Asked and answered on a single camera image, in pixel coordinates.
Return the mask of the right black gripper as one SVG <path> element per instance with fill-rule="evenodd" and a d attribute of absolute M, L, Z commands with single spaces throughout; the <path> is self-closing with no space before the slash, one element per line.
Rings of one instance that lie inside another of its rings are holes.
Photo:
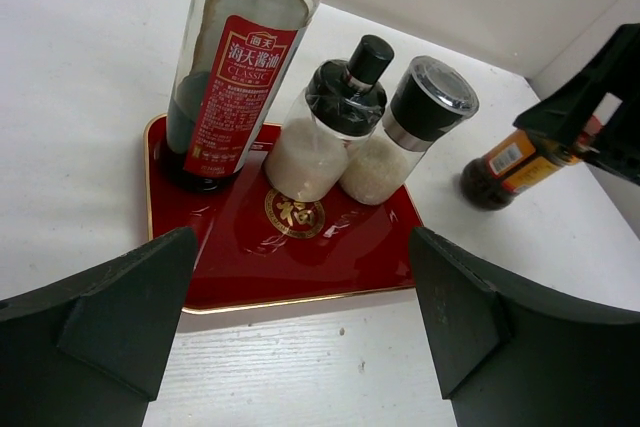
<path fill-rule="evenodd" d="M 565 146 L 582 131 L 587 162 L 639 185 L 639 25 L 623 24 L 569 81 L 514 127 Z"/>

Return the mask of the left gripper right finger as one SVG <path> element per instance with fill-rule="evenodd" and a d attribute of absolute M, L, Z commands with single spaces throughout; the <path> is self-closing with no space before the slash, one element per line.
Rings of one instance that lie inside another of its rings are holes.
<path fill-rule="evenodd" d="M 639 316 L 415 228 L 409 260 L 441 396 L 460 426 L 635 426 Z"/>

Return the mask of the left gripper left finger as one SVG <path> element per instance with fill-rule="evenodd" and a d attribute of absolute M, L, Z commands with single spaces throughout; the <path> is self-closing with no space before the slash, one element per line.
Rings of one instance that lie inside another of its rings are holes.
<path fill-rule="evenodd" d="M 172 230 L 1 302 L 4 426 L 140 426 L 158 397 L 198 242 Z"/>

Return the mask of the red lid spice jar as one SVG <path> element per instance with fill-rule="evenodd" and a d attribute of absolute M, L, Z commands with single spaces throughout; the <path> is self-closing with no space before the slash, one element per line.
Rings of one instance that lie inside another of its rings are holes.
<path fill-rule="evenodd" d="M 459 179 L 461 193 L 481 210 L 504 209 L 524 191 L 579 163 L 577 153 L 592 143 L 601 128 L 600 120 L 591 117 L 571 148 L 517 129 L 464 167 Z"/>

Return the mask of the white label dark bottle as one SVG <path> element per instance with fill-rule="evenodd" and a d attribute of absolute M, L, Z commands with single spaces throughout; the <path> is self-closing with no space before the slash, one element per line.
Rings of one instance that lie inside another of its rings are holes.
<path fill-rule="evenodd" d="M 379 79 L 393 59 L 387 41 L 367 34 L 350 58 L 316 68 L 263 163 L 276 191 L 299 202 L 329 192 L 385 112 L 387 94 Z"/>

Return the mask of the black cap sauce bottle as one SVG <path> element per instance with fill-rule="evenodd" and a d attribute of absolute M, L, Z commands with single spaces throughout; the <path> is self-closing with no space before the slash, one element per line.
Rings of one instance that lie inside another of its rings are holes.
<path fill-rule="evenodd" d="M 159 160 L 193 192 L 231 183 L 319 0 L 191 0 Z"/>

